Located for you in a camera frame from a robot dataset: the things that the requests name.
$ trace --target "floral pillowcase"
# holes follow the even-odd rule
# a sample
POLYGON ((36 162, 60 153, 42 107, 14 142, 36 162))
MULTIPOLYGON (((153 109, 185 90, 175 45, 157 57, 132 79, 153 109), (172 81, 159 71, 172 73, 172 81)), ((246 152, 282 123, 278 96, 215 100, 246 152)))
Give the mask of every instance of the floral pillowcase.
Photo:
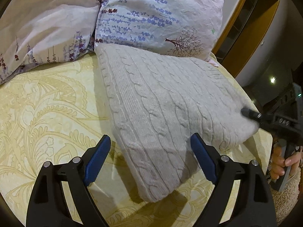
POLYGON ((12 0, 0 18, 0 84, 93 47, 100 0, 12 0))
POLYGON ((210 61, 224 0, 102 0, 96 47, 114 43, 210 61))

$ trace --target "tree print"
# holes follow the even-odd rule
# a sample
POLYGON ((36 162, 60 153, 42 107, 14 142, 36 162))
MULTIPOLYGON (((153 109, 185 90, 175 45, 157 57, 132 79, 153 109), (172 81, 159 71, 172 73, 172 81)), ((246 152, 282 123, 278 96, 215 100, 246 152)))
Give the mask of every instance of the tree print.
POLYGON ((19 56, 17 55, 17 51, 19 49, 19 45, 18 45, 18 41, 17 41, 17 36, 16 36, 16 44, 17 44, 17 48, 16 48, 16 53, 15 53, 15 60, 18 61, 19 60, 19 56))
POLYGON ((170 42, 175 46, 174 49, 168 52, 172 52, 174 56, 178 57, 192 57, 199 54, 203 50, 203 43, 201 43, 199 37, 195 36, 196 33, 196 29, 190 30, 185 28, 180 37, 174 40, 166 38, 166 42, 170 42))

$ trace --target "yellow bedspread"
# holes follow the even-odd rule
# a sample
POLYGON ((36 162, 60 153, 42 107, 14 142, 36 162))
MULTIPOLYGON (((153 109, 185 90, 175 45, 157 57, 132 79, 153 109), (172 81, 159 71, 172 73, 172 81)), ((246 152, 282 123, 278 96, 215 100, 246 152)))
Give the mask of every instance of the yellow bedspread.
MULTIPOLYGON (((219 69, 247 97, 234 78, 223 67, 219 69)), ((66 163, 81 156, 103 134, 114 139, 97 71, 97 58, 90 54, 75 62, 40 66, 0 86, 0 192, 23 224, 43 162, 66 163)), ((259 130, 226 154, 241 162, 256 158, 265 171, 271 144, 271 135, 259 130)), ((237 187, 238 182, 222 222, 231 215, 237 187)), ((66 184, 64 189, 71 215, 80 221, 66 184)), ((162 201, 143 202, 115 142, 96 182, 89 187, 112 227, 192 226, 212 189, 213 185, 200 171, 162 201)))

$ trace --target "fabric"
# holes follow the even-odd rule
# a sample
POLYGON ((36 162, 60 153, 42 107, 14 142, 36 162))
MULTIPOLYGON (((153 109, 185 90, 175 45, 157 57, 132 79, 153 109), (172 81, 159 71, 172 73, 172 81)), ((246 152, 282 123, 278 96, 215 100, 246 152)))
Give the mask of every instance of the fabric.
POLYGON ((278 225, 289 215, 298 201, 300 175, 301 170, 298 170, 287 182, 282 192, 275 191, 271 188, 278 225))
POLYGON ((224 0, 102 0, 96 45, 115 43, 162 55, 210 60, 224 0))
POLYGON ((12 0, 0 18, 0 84, 88 52, 99 6, 99 0, 12 0))
POLYGON ((258 130, 241 115, 253 108, 213 66, 100 44, 95 48, 112 114, 113 133, 142 199, 157 202, 198 169, 190 136, 226 151, 258 130))
MULTIPOLYGON (((249 99, 225 68, 218 69, 249 99)), ((142 201, 111 132, 99 74, 97 57, 90 54, 74 62, 39 66, 0 86, 0 192, 7 204, 25 225, 31 190, 43 162, 65 163, 82 156, 107 134, 113 141, 110 154, 88 189, 109 226, 193 226, 213 185, 200 170, 165 199, 142 201)), ((260 129, 225 154, 244 163, 257 159, 266 172, 271 144, 271 135, 260 129)), ((71 215, 80 222, 67 184, 63 187, 71 215)), ((230 218, 238 188, 236 181, 221 222, 230 218)))

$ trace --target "handheld tool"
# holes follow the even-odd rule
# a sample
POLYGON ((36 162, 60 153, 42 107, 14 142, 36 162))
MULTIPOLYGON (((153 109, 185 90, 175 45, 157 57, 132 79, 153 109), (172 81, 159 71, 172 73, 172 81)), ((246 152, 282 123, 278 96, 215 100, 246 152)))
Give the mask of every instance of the handheld tool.
MULTIPOLYGON (((104 135, 96 147, 69 163, 43 164, 29 200, 27 227, 109 227, 98 211, 87 186, 96 180, 109 153, 111 140, 104 135), (72 220, 62 189, 69 188, 83 224, 72 220)), ((199 134, 191 136, 192 150, 208 180, 215 188, 194 227, 277 227, 269 185, 256 160, 249 164, 220 156, 199 134), (229 221, 221 223, 234 180, 241 180, 237 202, 229 221)))
MULTIPOLYGON (((288 86, 279 96, 277 103, 269 113, 260 114, 243 108, 242 115, 255 120, 260 128, 279 137, 278 143, 282 147, 281 156, 287 159, 295 151, 303 138, 303 96, 302 89, 296 83, 288 86)), ((276 191, 283 191, 287 183, 291 167, 285 167, 285 174, 270 182, 276 191)))

